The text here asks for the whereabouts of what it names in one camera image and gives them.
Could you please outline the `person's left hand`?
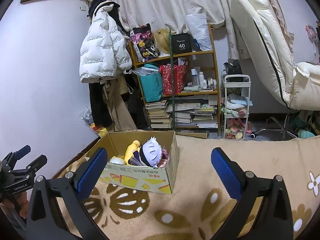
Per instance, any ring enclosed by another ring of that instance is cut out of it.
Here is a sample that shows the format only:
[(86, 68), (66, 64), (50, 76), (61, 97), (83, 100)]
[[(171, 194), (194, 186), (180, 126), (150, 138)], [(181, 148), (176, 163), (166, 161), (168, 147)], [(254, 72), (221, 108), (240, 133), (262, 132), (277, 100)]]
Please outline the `person's left hand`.
[[(19, 215), (22, 218), (26, 219), (28, 215), (28, 209), (29, 209), (29, 200), (27, 199), (27, 193), (26, 192), (19, 193), (16, 197), (16, 201), (20, 207), (18, 212)], [(4, 199), (1, 202), (1, 207), (6, 207), (7, 209), (14, 209), (15, 205), (11, 201)]]

